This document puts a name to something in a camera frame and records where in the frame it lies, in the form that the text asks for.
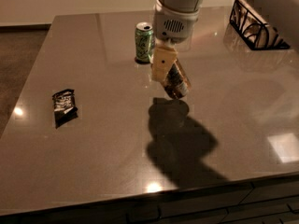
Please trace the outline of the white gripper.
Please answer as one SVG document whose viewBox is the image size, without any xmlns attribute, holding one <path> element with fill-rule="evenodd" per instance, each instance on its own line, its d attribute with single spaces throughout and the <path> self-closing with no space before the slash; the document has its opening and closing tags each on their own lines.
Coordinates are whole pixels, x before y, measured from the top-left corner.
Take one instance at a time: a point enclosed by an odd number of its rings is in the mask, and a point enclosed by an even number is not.
<svg viewBox="0 0 299 224">
<path fill-rule="evenodd" d="M 192 36 L 199 11 L 176 11 L 166 7 L 160 0 L 154 6 L 153 31 L 161 41 L 171 40 L 172 43 L 182 43 Z M 178 52 L 174 47 L 156 46 L 152 56 L 151 78 L 157 82 L 164 82 Z"/>
</svg>

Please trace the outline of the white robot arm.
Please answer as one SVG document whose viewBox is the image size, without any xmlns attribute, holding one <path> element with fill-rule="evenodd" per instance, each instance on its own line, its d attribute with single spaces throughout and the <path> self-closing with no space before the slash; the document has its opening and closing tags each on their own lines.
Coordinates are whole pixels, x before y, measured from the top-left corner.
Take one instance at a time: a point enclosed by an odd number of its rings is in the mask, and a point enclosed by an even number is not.
<svg viewBox="0 0 299 224">
<path fill-rule="evenodd" d="M 154 80 L 166 80 L 178 57 L 175 45 L 192 36 L 202 1 L 156 0 Z M 250 49 L 299 49 L 298 21 L 299 0 L 235 0 L 230 23 Z"/>
</svg>

